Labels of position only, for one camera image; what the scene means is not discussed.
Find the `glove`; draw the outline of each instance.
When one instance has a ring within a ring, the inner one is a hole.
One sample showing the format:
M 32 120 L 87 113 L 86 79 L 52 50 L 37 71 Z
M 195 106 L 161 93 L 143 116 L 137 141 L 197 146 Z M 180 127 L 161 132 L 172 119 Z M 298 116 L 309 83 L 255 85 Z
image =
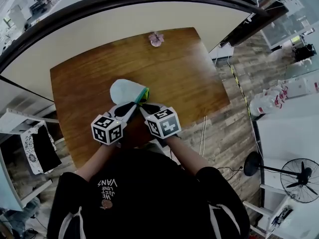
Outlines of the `glove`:
M 123 137 L 123 129 L 133 117 L 137 105 L 134 102 L 113 106 L 91 123 L 93 138 L 102 144 L 111 145 Z
M 162 104 L 144 104 L 140 107 L 145 124 L 152 135 L 165 139 L 181 131 L 178 116 L 172 107 L 167 108 Z

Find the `wooden floor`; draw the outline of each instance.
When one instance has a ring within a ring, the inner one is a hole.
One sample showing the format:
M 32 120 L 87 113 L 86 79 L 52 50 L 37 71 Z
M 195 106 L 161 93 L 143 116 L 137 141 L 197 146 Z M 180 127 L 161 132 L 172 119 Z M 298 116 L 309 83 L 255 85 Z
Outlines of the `wooden floor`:
M 229 62 L 234 65 L 239 82 L 248 100 L 251 100 L 254 94 L 283 79 L 287 65 L 293 63 L 293 57 L 289 52 L 286 54 L 282 50 L 271 53 L 262 35 L 257 33 L 235 48 L 234 56 L 229 59 Z M 238 169 L 243 166 L 246 156 L 251 151 L 256 150 L 256 144 L 245 103 L 227 66 L 227 59 L 217 60 L 216 69 L 223 81 L 230 105 L 207 115 L 203 156 L 216 168 L 229 166 Z M 203 120 L 201 119 L 190 127 L 184 128 L 179 135 L 188 146 L 199 151 L 202 129 Z M 65 142 L 59 143 L 57 147 L 62 165 L 48 175 L 32 175 L 23 159 L 22 149 L 14 154 L 14 162 L 8 164 L 8 170 L 15 182 L 14 186 L 21 196 L 28 194 L 32 187 L 47 178 L 52 178 L 53 185 L 42 194 L 43 203 L 38 216 L 45 226 L 47 226 L 59 175 L 66 171 L 75 170 Z M 229 169 L 221 169 L 221 172 L 227 179 L 233 175 Z M 242 172 L 239 172 L 229 183 L 242 200 L 248 200 L 257 206 L 260 205 L 259 173 L 253 177 L 246 177 Z M 251 211 L 248 212 L 253 223 L 256 215 Z M 33 227 L 45 235 L 45 229 L 37 223 L 37 220 L 29 220 L 26 229 L 29 227 Z

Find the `sleeve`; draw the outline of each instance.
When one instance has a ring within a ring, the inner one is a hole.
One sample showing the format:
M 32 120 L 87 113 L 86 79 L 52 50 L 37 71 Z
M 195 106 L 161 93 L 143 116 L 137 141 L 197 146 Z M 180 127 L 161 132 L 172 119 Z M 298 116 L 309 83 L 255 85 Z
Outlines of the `sleeve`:
M 221 173 L 216 168 L 204 167 L 197 172 L 196 178 L 207 201 L 213 205 L 222 204 L 228 207 L 240 228 L 240 238 L 248 238 L 250 221 L 246 208 Z
M 47 238 L 58 238 L 61 224 L 69 214 L 75 214 L 79 207 L 87 203 L 89 183 L 75 173 L 64 173 L 60 176 L 56 188 L 48 229 Z

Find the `electric fan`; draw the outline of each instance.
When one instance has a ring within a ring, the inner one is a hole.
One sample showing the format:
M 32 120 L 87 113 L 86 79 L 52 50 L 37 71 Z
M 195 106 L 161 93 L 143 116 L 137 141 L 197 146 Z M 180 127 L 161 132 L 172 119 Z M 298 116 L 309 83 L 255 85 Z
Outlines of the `electric fan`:
M 261 165 L 260 154 L 253 151 L 245 160 L 244 173 L 252 176 L 260 168 L 280 173 L 285 192 L 297 202 L 310 203 L 319 197 L 319 165 L 310 159 L 293 159 L 276 169 Z

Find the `table top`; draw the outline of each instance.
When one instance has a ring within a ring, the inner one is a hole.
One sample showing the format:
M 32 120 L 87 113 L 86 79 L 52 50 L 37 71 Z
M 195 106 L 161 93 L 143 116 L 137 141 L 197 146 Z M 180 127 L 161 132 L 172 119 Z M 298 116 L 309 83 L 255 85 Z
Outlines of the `table top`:
M 110 87 L 127 79 L 150 89 L 149 102 L 172 106 L 187 126 L 229 104 L 224 86 L 194 28 L 164 30 L 165 42 L 153 47 L 149 33 L 115 41 L 52 68 L 58 119 L 76 167 L 98 149 L 90 124 L 115 104 Z M 152 139 L 140 113 L 125 129 L 123 148 Z

